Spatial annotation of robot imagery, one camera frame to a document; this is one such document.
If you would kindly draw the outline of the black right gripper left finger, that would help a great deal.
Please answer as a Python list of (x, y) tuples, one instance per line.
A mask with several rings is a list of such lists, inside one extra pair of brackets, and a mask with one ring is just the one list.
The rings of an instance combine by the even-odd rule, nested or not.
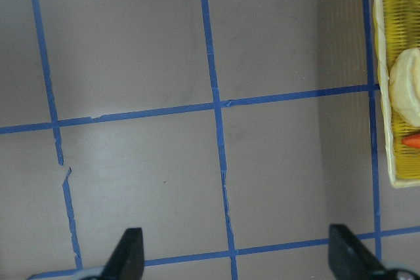
[(101, 273), (101, 279), (142, 279), (144, 243), (142, 228), (128, 228), (123, 233)]

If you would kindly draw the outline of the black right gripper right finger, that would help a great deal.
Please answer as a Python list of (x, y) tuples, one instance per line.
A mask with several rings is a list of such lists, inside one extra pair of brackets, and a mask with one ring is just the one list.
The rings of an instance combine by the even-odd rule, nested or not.
[(344, 224), (329, 226), (327, 259), (336, 279), (385, 279), (387, 274), (382, 263)]

